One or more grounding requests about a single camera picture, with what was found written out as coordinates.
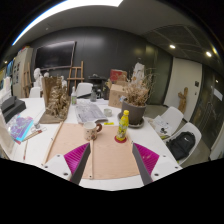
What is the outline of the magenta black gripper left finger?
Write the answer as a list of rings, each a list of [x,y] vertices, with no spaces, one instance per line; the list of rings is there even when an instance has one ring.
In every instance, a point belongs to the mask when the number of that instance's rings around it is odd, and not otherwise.
[[[83,144],[64,155],[65,161],[72,173],[72,183],[76,185],[80,183],[89,155],[89,143]]]

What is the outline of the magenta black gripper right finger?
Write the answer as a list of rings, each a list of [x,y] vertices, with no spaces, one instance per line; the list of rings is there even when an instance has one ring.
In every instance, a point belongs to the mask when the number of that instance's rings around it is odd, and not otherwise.
[[[159,155],[137,143],[133,144],[132,153],[135,157],[143,184],[150,184],[152,182],[151,174],[159,159]]]

